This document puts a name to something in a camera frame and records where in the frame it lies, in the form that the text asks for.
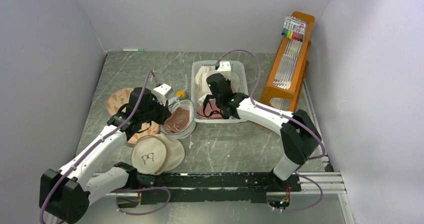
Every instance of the wall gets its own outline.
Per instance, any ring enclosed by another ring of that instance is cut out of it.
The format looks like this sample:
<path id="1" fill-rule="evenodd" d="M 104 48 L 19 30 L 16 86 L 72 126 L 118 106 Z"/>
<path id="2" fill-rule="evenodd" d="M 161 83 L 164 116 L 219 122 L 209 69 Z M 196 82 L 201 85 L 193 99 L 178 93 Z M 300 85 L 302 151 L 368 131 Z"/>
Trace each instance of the wall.
<path id="1" fill-rule="evenodd" d="M 106 50 L 275 53 L 287 14 L 330 0 L 78 0 Z"/>
<path id="2" fill-rule="evenodd" d="M 424 0 L 331 0 L 308 86 L 357 223 L 423 223 Z"/>
<path id="3" fill-rule="evenodd" d="M 0 0 L 0 216 L 37 223 L 40 177 L 76 151 L 104 53 L 77 0 Z"/>

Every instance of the plastic tray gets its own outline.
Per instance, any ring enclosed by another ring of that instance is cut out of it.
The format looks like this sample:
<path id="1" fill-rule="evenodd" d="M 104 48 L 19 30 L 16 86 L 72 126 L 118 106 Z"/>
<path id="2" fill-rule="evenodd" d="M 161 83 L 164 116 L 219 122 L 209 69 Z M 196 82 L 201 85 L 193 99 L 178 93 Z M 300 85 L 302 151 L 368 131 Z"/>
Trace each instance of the plastic tray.
<path id="1" fill-rule="evenodd" d="M 201 66 L 210 66 L 210 67 L 215 67 L 215 63 L 217 61 L 216 60 L 205 60 L 205 61 L 197 61 L 194 62 L 192 67 L 191 67 L 191 101 L 194 104 L 194 120 L 197 123 L 209 123 L 209 124 L 223 124 L 223 123 L 239 123 L 239 122 L 245 122 L 246 120 L 239 120 L 239 119 L 235 119 L 233 117 L 230 117 L 230 119 L 224 120 L 224 119 L 211 119 L 211 120 L 205 120 L 205 119 L 200 119 L 199 115 L 197 115 L 197 109 L 199 108 L 200 104 L 198 103 L 198 97 L 196 94 L 196 89 L 197 89 L 197 85 L 195 83 L 195 77 L 196 74 L 198 73 L 198 71 L 200 70 Z M 248 82 L 246 80 L 246 73 L 245 73 L 245 66 L 243 65 L 242 62 L 239 61 L 230 61 L 231 64 L 231 72 L 236 73 L 239 77 L 240 77 L 240 87 L 237 90 L 237 92 L 240 93 L 245 93 L 245 94 L 249 94 L 248 91 Z"/>

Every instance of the yellow object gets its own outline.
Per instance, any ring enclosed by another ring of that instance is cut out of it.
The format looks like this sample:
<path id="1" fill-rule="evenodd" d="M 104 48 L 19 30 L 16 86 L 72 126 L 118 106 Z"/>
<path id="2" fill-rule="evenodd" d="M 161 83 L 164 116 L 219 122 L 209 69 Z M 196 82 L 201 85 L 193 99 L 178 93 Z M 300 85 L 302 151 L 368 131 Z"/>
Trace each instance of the yellow object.
<path id="1" fill-rule="evenodd" d="M 186 96 L 186 93 L 184 91 L 178 91 L 175 96 L 181 96 L 181 99 L 184 99 Z"/>

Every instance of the gray marble table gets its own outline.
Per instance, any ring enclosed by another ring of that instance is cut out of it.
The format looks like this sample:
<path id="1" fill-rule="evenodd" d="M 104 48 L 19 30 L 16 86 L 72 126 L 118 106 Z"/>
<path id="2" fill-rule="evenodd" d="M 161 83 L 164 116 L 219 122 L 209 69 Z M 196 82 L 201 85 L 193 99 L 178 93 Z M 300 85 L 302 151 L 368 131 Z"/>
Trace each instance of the gray marble table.
<path id="1" fill-rule="evenodd" d="M 147 71 L 154 70 L 161 83 L 167 83 L 175 91 L 190 92 L 192 64 L 200 60 L 216 60 L 223 53 L 199 52 L 109 52 L 94 93 L 90 112 L 76 154 L 86 148 L 100 133 L 110 116 L 106 101 L 117 90 L 125 87 L 141 87 Z M 275 55 L 258 54 L 263 73 L 260 86 L 254 94 L 258 100 L 271 70 Z M 252 90 L 257 80 L 257 65 L 254 58 L 244 53 L 232 53 L 226 59 L 244 63 L 248 89 Z M 148 88 L 154 88 L 149 82 Z M 301 94 L 298 108 L 309 111 L 307 99 Z M 185 159 L 175 172 L 233 172 L 270 171 L 283 154 L 279 135 L 253 124 L 204 124 L 198 123 L 190 137 L 181 139 L 185 148 Z M 117 162 L 130 162 L 133 145 L 126 144 L 116 150 L 99 172 L 106 172 Z M 324 171 L 321 160 L 306 163 L 302 172 Z"/>

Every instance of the wooden organizer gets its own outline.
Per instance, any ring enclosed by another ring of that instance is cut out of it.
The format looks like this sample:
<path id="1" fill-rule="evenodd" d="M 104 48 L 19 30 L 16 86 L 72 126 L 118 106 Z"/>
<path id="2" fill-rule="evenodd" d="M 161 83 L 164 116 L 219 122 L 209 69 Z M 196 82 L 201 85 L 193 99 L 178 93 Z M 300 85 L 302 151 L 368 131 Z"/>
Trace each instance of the wooden organizer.
<path id="1" fill-rule="evenodd" d="M 274 64 L 272 65 L 271 72 L 269 73 L 268 79 L 265 84 L 265 88 L 263 89 L 262 96 L 260 97 L 261 99 L 259 100 L 259 102 L 273 107 L 271 105 L 271 99 L 273 98 L 288 99 L 290 100 L 290 105 L 288 110 L 296 111 L 301 90 L 302 90 L 302 86 L 303 86 L 303 82 L 304 82 L 304 78 L 305 78 L 306 68 L 309 64 L 307 61 L 309 49 L 311 46 L 311 41 L 309 39 L 311 37 L 310 33 L 312 31 L 315 18 L 312 15 L 307 15 L 301 12 L 293 12 L 292 16 L 302 21 L 305 21 L 307 24 L 307 29 L 306 29 L 306 34 L 304 36 L 302 47 L 299 52 L 298 60 L 294 68 L 293 78 L 291 79 L 291 85 L 289 89 L 283 89 L 273 84 L 278 68 L 281 63 L 281 59 L 286 50 L 286 46 L 289 43 L 289 39 L 286 37 L 283 37 L 279 45 L 280 47 L 277 50 Z"/>

